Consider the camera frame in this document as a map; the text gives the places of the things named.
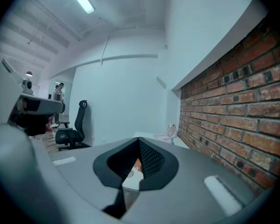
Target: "white foam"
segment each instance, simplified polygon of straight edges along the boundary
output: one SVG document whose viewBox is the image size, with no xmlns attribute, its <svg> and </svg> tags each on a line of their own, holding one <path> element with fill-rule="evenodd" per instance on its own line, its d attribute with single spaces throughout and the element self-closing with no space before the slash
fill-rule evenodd
<svg viewBox="0 0 280 224">
<path fill-rule="evenodd" d="M 226 216 L 229 217 L 243 208 L 241 203 L 226 189 L 216 176 L 207 177 L 204 183 Z"/>
<path fill-rule="evenodd" d="M 66 159 L 55 160 L 55 161 L 53 161 L 53 163 L 54 163 L 55 166 L 58 166 L 58 165 L 63 165 L 65 163 L 74 162 L 74 161 L 76 161 L 75 157 L 69 157 L 69 158 L 66 158 Z"/>
</svg>

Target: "person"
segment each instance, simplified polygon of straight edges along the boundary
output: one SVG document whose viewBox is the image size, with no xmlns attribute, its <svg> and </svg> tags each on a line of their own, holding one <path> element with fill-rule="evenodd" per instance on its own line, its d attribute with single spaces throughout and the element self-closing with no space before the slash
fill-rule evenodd
<svg viewBox="0 0 280 224">
<path fill-rule="evenodd" d="M 55 86 L 55 90 L 53 93 L 53 97 L 52 100 L 58 100 L 58 101 L 62 101 L 61 96 L 62 96 L 62 88 L 64 87 L 63 83 L 60 83 L 59 85 Z"/>
<path fill-rule="evenodd" d="M 60 83 L 59 86 L 57 87 L 57 85 L 55 86 L 55 90 L 53 93 L 53 97 L 52 100 L 58 100 L 58 101 L 63 101 L 61 96 L 62 96 L 62 88 L 64 87 L 63 83 Z M 54 125 L 51 125 L 52 128 L 57 128 L 59 126 L 59 114 L 55 114 L 54 115 Z"/>
</svg>

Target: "chair armrest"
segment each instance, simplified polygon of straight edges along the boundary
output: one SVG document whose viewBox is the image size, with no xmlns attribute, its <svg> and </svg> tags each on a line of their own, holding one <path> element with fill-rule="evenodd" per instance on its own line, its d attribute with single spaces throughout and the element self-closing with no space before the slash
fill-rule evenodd
<svg viewBox="0 0 280 224">
<path fill-rule="evenodd" d="M 58 131 L 70 131 L 73 130 L 73 128 L 59 128 Z"/>
</svg>

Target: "chair backrest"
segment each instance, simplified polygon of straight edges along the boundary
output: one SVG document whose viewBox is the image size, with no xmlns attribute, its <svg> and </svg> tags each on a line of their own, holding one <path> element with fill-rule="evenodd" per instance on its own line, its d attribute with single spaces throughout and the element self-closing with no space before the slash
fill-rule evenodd
<svg viewBox="0 0 280 224">
<path fill-rule="evenodd" d="M 83 124 L 83 118 L 84 118 L 84 114 L 85 114 L 85 110 L 87 107 L 87 100 L 81 100 L 79 103 L 79 110 L 78 110 L 78 114 L 77 114 L 77 118 L 75 121 L 75 128 L 78 132 L 78 134 L 80 135 L 81 138 L 85 138 L 84 132 L 83 132 L 83 128 L 82 128 L 82 124 Z"/>
</svg>

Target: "office chair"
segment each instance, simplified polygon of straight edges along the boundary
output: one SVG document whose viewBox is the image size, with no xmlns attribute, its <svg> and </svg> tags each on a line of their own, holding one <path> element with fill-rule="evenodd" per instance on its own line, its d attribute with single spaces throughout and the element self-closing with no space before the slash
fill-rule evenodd
<svg viewBox="0 0 280 224">
<path fill-rule="evenodd" d="M 62 149 L 76 149 L 76 148 L 84 148 L 84 147 L 90 147 L 88 144 L 83 143 L 82 141 L 85 138 L 82 124 L 83 124 L 83 118 L 85 114 L 85 109 L 87 107 L 87 100 L 82 100 L 79 103 L 79 110 L 78 115 L 75 121 L 75 128 L 76 130 L 73 130 L 73 128 L 68 128 L 69 122 L 59 122 L 60 124 L 64 124 L 65 128 L 59 128 L 55 141 L 57 144 L 65 144 L 66 146 L 58 148 L 59 151 Z"/>
</svg>

